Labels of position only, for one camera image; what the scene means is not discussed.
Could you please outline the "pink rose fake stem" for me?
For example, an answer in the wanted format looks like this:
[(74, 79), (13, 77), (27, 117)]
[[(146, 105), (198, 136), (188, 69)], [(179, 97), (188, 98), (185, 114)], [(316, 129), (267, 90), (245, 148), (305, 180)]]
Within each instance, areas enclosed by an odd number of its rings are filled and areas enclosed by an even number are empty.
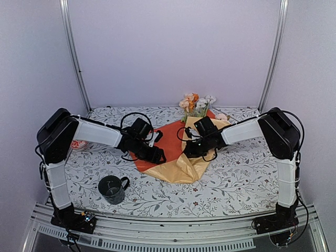
[(222, 121), (229, 121), (230, 119), (230, 116), (229, 115), (226, 115), (224, 113), (219, 113), (215, 116), (215, 119), (216, 120), (222, 120)]

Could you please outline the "tan raffia ribbon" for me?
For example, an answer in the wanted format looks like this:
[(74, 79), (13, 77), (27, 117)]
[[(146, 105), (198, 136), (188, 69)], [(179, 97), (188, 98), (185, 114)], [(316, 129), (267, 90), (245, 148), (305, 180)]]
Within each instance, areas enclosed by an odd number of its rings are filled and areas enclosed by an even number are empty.
[(242, 108), (212, 107), (211, 112), (214, 115), (224, 114), (231, 123), (239, 122), (248, 117), (248, 113)]

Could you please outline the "blue fake flower stem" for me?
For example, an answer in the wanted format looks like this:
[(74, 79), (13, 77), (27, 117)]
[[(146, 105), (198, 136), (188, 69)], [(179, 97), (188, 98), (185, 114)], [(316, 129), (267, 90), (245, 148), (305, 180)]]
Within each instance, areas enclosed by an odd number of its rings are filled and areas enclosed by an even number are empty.
[(205, 117), (209, 108), (213, 103), (216, 102), (216, 97), (211, 95), (206, 95), (205, 98), (199, 98), (196, 103), (196, 112), (199, 117)]

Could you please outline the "orange fake flower stem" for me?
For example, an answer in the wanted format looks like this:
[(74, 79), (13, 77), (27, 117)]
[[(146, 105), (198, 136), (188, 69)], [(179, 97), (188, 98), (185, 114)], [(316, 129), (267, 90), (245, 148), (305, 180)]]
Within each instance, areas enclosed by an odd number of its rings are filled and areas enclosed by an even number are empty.
[(196, 104), (199, 100), (199, 95), (196, 93), (188, 93), (186, 98), (188, 99), (188, 112), (194, 112)]

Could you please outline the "cream rose fake stem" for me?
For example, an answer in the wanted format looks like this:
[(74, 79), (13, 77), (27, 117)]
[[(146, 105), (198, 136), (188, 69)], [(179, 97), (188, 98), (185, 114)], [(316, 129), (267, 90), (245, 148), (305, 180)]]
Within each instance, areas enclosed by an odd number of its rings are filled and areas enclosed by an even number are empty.
[(186, 98), (187, 94), (184, 95), (184, 98), (179, 102), (180, 108), (188, 108), (188, 99)]

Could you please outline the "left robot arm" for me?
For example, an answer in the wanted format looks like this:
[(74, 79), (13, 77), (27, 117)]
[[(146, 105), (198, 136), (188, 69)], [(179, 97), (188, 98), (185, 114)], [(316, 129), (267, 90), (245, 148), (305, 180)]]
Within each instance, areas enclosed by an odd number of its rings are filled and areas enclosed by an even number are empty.
[(123, 153), (133, 153), (138, 160), (162, 164), (166, 162), (164, 151), (155, 146), (162, 136), (161, 131), (154, 131), (149, 119), (137, 118), (131, 126), (123, 127), (73, 115), (65, 108), (58, 109), (37, 133), (37, 149), (45, 167), (48, 190), (56, 209), (60, 210), (58, 220), (67, 228), (78, 223), (77, 214), (68, 209), (71, 200), (65, 175), (72, 141), (107, 145)]

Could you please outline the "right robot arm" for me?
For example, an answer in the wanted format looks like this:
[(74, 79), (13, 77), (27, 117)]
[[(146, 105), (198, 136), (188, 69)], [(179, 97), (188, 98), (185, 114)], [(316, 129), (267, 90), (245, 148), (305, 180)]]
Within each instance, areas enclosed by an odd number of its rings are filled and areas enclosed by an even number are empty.
[(291, 222), (292, 214), (286, 208), (294, 208), (298, 204), (297, 169), (303, 130), (297, 128), (289, 119), (289, 115), (291, 112), (274, 107), (263, 114), (220, 129), (209, 117), (204, 117), (194, 123), (199, 136), (193, 138), (189, 134), (183, 150), (188, 158), (203, 158), (210, 150), (217, 151), (241, 141), (264, 138), (278, 169), (277, 205), (283, 209), (271, 218), (271, 224), (276, 229), (282, 229)]

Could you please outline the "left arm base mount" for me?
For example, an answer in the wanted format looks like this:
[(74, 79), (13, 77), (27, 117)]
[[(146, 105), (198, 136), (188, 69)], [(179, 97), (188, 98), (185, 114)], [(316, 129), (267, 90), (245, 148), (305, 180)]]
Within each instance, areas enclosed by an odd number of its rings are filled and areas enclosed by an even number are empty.
[(97, 219), (93, 213), (89, 211), (76, 213), (74, 206), (71, 204), (64, 209), (54, 207), (54, 213), (50, 223), (65, 228), (66, 230), (93, 234), (96, 221)]

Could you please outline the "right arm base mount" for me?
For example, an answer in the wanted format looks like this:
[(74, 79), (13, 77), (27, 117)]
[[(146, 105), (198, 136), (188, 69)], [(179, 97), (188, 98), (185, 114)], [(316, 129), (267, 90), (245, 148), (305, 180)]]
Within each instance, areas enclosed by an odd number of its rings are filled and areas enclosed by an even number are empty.
[(297, 235), (299, 221), (295, 210), (290, 210), (289, 215), (288, 212), (281, 210), (279, 213), (272, 215), (256, 217), (251, 223), (251, 228), (258, 235), (287, 229), (285, 232), (269, 235), (269, 239), (278, 248), (288, 247), (299, 240), (308, 227), (309, 211), (305, 204), (303, 204), (303, 207), (306, 212), (306, 222), (299, 235)]

